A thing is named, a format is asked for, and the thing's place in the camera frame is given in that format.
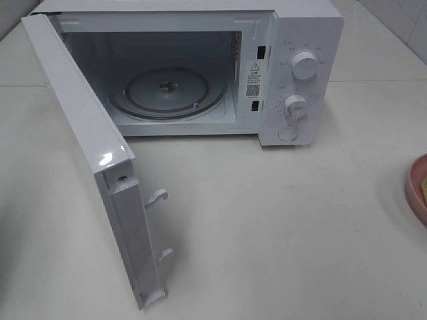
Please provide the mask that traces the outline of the round white door button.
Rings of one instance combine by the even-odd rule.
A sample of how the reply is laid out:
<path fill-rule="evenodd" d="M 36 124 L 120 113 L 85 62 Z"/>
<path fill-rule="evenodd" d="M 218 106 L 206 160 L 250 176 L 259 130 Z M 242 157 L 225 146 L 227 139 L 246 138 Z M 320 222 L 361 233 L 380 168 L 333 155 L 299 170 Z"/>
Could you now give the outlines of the round white door button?
<path fill-rule="evenodd" d="M 298 137 L 298 128 L 294 125 L 283 126 L 278 131 L 278 138 L 282 141 L 294 141 Z"/>

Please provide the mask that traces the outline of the white microwave knob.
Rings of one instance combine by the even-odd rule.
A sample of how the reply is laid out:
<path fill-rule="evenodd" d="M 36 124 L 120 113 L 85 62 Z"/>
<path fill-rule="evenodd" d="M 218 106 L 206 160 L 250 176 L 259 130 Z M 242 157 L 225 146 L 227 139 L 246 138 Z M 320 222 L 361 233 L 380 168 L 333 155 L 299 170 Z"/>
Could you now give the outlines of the white microwave knob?
<path fill-rule="evenodd" d="M 311 49 L 302 49 L 290 58 L 290 67 L 293 76 L 299 80 L 308 80 L 318 71 L 318 54 Z"/>
<path fill-rule="evenodd" d="M 289 119 L 302 118 L 307 113 L 308 102 L 302 95 L 290 95 L 284 100 L 284 111 Z"/>

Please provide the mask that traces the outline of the white microwave door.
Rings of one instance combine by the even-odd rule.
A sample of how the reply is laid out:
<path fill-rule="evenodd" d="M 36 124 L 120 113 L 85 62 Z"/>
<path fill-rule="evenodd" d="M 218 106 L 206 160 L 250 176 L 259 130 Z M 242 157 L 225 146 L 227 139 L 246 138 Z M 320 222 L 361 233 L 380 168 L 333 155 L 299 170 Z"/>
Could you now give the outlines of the white microwave door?
<path fill-rule="evenodd" d="M 159 199 L 167 199 L 167 191 L 143 198 L 133 170 L 135 155 L 66 48 L 57 22 L 36 14 L 22 23 L 83 166 L 97 185 L 137 307 L 145 309 L 167 295 L 159 265 L 173 249 L 155 254 L 146 215 Z"/>

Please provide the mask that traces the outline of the pink round plate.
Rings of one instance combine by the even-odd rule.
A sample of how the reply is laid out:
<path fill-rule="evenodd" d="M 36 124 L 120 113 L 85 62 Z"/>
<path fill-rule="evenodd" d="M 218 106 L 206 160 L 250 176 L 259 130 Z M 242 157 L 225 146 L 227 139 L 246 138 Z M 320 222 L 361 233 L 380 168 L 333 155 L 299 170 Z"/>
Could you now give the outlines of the pink round plate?
<path fill-rule="evenodd" d="M 426 154 L 415 159 L 406 176 L 406 199 L 415 216 L 426 227 L 426 205 L 422 200 L 420 183 L 426 177 Z"/>

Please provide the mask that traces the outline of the white bread sandwich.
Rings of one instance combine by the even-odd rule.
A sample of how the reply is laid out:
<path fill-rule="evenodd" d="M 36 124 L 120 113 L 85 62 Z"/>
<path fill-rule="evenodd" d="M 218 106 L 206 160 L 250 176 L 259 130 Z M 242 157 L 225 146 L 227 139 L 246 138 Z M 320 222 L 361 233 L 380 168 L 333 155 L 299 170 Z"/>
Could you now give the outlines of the white bread sandwich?
<path fill-rule="evenodd" d="M 427 202 L 427 177 L 423 178 L 423 180 L 420 183 L 420 190 L 422 194 L 422 200 L 424 202 L 424 205 L 426 205 Z"/>

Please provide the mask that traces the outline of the glass microwave turntable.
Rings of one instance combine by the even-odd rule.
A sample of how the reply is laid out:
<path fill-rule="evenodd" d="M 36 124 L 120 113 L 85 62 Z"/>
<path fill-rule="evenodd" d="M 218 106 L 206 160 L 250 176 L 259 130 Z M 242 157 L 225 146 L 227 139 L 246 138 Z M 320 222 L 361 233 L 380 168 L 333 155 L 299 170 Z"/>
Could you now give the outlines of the glass microwave turntable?
<path fill-rule="evenodd" d="M 154 121 L 184 119 L 208 111 L 228 88 L 225 76 L 189 67 L 158 67 L 115 80 L 109 89 L 111 103 L 129 116 Z"/>

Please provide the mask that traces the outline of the white warning label sticker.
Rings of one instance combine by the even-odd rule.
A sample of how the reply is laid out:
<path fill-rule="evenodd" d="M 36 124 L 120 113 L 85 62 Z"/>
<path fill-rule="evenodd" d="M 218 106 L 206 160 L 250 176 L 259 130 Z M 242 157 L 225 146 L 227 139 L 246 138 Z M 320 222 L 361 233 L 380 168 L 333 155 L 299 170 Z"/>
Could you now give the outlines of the white warning label sticker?
<path fill-rule="evenodd" d="M 266 61 L 250 60 L 245 68 L 245 96 L 248 99 L 259 99 L 263 95 L 266 78 Z"/>

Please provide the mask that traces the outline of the white microwave oven body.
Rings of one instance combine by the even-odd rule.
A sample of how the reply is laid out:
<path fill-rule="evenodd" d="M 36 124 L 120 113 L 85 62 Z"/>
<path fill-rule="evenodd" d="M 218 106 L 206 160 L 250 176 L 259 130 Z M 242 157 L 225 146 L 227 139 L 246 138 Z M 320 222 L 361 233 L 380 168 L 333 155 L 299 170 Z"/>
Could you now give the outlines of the white microwave oven body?
<path fill-rule="evenodd" d="M 329 1 L 44 1 L 28 16 L 57 22 L 62 40 L 124 137 L 256 135 L 263 146 L 307 145 L 314 135 L 344 18 Z M 296 79 L 290 58 L 302 49 L 318 54 L 318 71 Z M 245 68 L 266 61 L 263 95 L 245 96 Z M 158 67 L 210 69 L 226 77 L 222 100 L 193 117 L 138 119 L 115 107 L 116 77 Z M 289 119 L 284 100 L 302 95 L 307 113 Z M 278 131 L 298 128 L 294 141 Z"/>

